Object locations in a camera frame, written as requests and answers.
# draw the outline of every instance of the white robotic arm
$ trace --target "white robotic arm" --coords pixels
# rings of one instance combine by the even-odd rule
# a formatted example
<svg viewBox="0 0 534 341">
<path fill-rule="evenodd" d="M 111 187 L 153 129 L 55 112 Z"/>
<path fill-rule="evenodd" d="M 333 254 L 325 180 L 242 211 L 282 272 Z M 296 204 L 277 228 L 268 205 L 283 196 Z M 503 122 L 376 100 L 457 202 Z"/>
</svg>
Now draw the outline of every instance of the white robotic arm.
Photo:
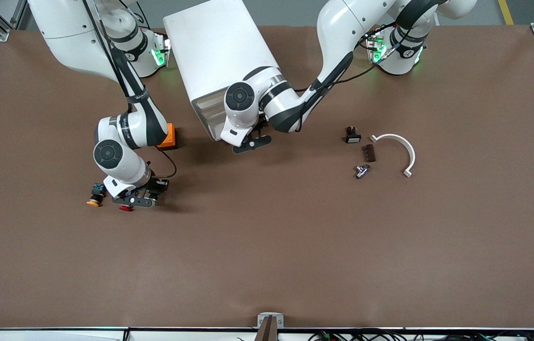
<svg viewBox="0 0 534 341">
<path fill-rule="evenodd" d="M 113 2 L 97 1 L 98 9 L 112 8 L 109 4 Z M 101 119 L 95 133 L 94 160 L 107 174 L 103 183 L 109 194 L 118 198 L 145 185 L 152 172 L 133 149 L 163 143 L 168 124 L 129 58 L 118 48 L 109 46 L 98 33 L 92 0 L 29 0 L 29 5 L 44 40 L 61 64 L 109 78 L 123 87 L 129 110 Z"/>
<path fill-rule="evenodd" d="M 250 72 L 243 82 L 233 84 L 225 93 L 227 118 L 221 138 L 240 147 L 258 121 L 259 111 L 265 113 L 275 130 L 299 130 L 311 110 L 347 71 L 358 42 L 362 41 L 366 32 L 385 13 L 389 12 L 398 23 L 394 33 L 391 33 L 393 38 L 388 41 L 388 46 L 414 51 L 422 48 L 438 6 L 442 6 L 442 13 L 454 18 L 466 15 L 475 6 L 475 2 L 476 0 L 328 1 L 317 20 L 323 66 L 313 84 L 299 97 L 278 69 L 266 67 Z M 388 58 L 379 63 L 387 72 L 406 73 L 414 65 L 414 60 L 410 63 L 406 61 L 403 52 L 399 56 L 391 54 L 390 57 L 391 60 Z"/>
</svg>

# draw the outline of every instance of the orange object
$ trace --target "orange object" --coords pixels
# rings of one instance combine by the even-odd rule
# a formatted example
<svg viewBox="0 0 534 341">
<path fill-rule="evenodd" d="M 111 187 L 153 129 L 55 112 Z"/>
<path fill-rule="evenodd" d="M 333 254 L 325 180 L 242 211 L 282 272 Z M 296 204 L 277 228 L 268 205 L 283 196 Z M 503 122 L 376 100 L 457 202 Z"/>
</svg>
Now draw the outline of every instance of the orange object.
<svg viewBox="0 0 534 341">
<path fill-rule="evenodd" d="M 166 136 L 164 142 L 157 146 L 159 149 L 176 149 L 177 148 L 177 138 L 176 130 L 172 123 L 168 123 L 168 136 Z"/>
</svg>

